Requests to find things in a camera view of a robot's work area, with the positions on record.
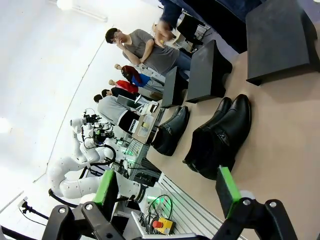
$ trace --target desk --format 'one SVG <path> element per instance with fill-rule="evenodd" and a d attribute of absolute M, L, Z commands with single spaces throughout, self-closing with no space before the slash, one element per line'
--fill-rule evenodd
<path fill-rule="evenodd" d="M 318 38 L 320 25 L 316 25 Z M 317 42 L 320 53 L 320 41 Z M 246 94 L 252 103 L 252 126 L 231 172 L 238 188 L 253 192 L 260 203 L 283 202 L 298 239 L 317 239 L 320 228 L 320 73 L 312 72 L 255 86 L 246 82 L 247 52 L 233 62 L 226 96 Z M 198 104 L 185 102 L 191 111 L 188 126 L 173 156 L 153 147 L 147 159 L 200 205 L 224 220 L 215 181 L 191 171 L 182 163 L 193 131 L 210 119 L 221 98 Z M 162 122 L 173 114 L 167 109 Z M 255 240 L 253 230 L 244 237 Z"/>
<path fill-rule="evenodd" d="M 153 121 L 152 121 L 152 124 L 151 124 L 151 126 L 153 126 L 153 127 L 150 127 L 150 128 L 148 129 L 147 135 L 146 135 L 146 136 L 138 136 L 139 129 L 140 129 L 140 127 L 141 127 L 141 125 L 142 125 L 142 123 L 143 123 L 143 121 L 144 121 L 144 118 L 145 118 L 145 116 L 146 116 L 146 115 L 141 115 L 141 116 L 139 117 L 138 126 L 136 127 L 135 132 L 132 134 L 132 138 L 138 140 L 138 141 L 139 141 L 140 143 L 142 143 L 142 144 L 149 144 L 149 143 L 152 141 L 152 139 L 153 139 L 154 136 L 155 136 L 156 130 L 157 130 L 157 129 L 156 129 L 157 121 L 158 121 L 159 119 L 161 119 L 161 116 L 162 116 L 162 114 L 163 114 L 163 112 L 164 112 L 164 109 L 161 108 L 160 106 L 161 106 L 161 104 L 159 104 L 159 106 L 157 107 L 157 109 L 155 110 L 155 112 L 153 112 L 153 113 L 151 114 L 151 116 L 154 118 Z"/>

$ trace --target hand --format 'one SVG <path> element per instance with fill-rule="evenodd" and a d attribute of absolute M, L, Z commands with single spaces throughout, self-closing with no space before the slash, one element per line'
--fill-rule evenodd
<path fill-rule="evenodd" d="M 121 43 L 121 40 L 120 39 L 117 39 L 116 40 L 116 46 L 118 48 L 120 48 L 122 51 L 124 51 L 126 49 L 126 47 Z"/>
<path fill-rule="evenodd" d="M 155 43 L 164 48 L 165 42 L 170 41 L 173 36 L 169 23 L 162 20 L 159 21 L 155 27 Z"/>

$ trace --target gray shirt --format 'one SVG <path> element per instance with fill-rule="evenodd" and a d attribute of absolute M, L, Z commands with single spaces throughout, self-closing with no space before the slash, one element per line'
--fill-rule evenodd
<path fill-rule="evenodd" d="M 117 103 L 115 96 L 106 96 L 98 102 L 99 114 L 114 125 L 117 125 L 120 116 L 126 110 L 130 108 Z"/>
<path fill-rule="evenodd" d="M 125 44 L 124 46 L 139 59 L 142 58 L 145 53 L 147 41 L 153 39 L 153 37 L 141 29 L 137 29 L 129 35 L 131 37 L 132 44 Z M 124 52 L 122 54 L 129 60 L 128 56 Z M 148 68 L 152 68 L 157 73 L 162 74 L 174 65 L 178 57 L 179 50 L 169 46 L 162 48 L 157 44 L 154 44 L 150 56 L 143 64 Z"/>

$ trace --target blue jeans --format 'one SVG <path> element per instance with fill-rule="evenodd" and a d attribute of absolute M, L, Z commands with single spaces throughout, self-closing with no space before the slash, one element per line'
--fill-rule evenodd
<path fill-rule="evenodd" d="M 186 55 L 184 52 L 179 51 L 179 57 L 176 59 L 173 66 L 170 67 L 167 71 L 165 71 L 162 75 L 166 76 L 167 73 L 170 72 L 174 67 L 177 67 L 180 76 L 184 80 L 188 80 L 189 76 L 184 71 L 190 71 L 190 66 L 191 66 L 191 57 Z"/>

